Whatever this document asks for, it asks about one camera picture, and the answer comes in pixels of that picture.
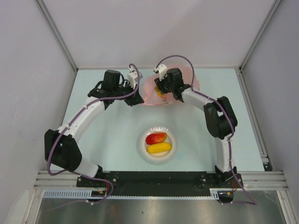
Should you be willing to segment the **pink plastic bag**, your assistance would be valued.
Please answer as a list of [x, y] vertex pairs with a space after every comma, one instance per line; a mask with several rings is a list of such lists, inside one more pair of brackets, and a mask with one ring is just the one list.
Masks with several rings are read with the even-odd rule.
[[162, 106], [182, 101], [182, 91], [190, 88], [199, 90], [200, 84], [192, 69], [183, 65], [159, 65], [156, 73], [145, 79], [142, 87], [144, 105]]

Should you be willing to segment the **red fake mango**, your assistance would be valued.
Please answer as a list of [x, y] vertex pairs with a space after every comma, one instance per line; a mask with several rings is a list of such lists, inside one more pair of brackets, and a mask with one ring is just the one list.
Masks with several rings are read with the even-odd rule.
[[148, 135], [145, 139], [146, 144], [153, 145], [164, 142], [167, 138], [167, 133], [157, 132]]

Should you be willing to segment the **yellow fake mango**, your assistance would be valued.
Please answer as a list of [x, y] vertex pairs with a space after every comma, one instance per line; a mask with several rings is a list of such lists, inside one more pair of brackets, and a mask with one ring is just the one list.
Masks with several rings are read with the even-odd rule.
[[168, 142], [161, 142], [158, 144], [149, 145], [147, 147], [147, 152], [150, 154], [157, 154], [166, 151], [171, 151], [172, 145]]
[[161, 91], [159, 90], [159, 88], [157, 86], [155, 86], [155, 91], [160, 98], [163, 97], [163, 94], [161, 93]]

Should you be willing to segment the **white paper plate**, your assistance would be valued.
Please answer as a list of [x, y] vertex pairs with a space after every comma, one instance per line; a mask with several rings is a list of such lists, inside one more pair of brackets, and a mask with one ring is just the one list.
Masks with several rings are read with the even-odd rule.
[[141, 132], [137, 141], [137, 151], [146, 161], [163, 164], [176, 156], [178, 141], [170, 128], [153, 126]]

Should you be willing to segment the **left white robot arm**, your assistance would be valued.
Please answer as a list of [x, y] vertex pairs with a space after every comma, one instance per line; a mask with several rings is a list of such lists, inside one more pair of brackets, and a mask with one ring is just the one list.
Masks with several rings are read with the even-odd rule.
[[142, 76], [134, 64], [129, 64], [128, 69], [127, 78], [119, 71], [106, 70], [104, 79], [90, 90], [77, 114], [57, 130], [49, 129], [45, 133], [45, 160], [51, 176], [60, 174], [53, 173], [50, 169], [51, 165], [56, 165], [61, 168], [61, 172], [69, 171], [87, 178], [92, 186], [102, 184], [102, 167], [82, 156], [78, 141], [90, 124], [114, 101], [123, 100], [129, 106], [143, 103], [139, 94]]

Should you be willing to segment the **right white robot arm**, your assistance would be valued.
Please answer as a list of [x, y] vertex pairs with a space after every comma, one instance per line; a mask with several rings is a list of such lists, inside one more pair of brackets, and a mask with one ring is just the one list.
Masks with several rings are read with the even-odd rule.
[[231, 139], [238, 124], [229, 99], [225, 96], [214, 99], [195, 90], [193, 84], [184, 83], [178, 68], [168, 69], [162, 64], [154, 72], [158, 74], [154, 82], [161, 94], [171, 93], [175, 100], [191, 104], [204, 112], [207, 130], [216, 144], [215, 181], [220, 187], [227, 187], [236, 178]]

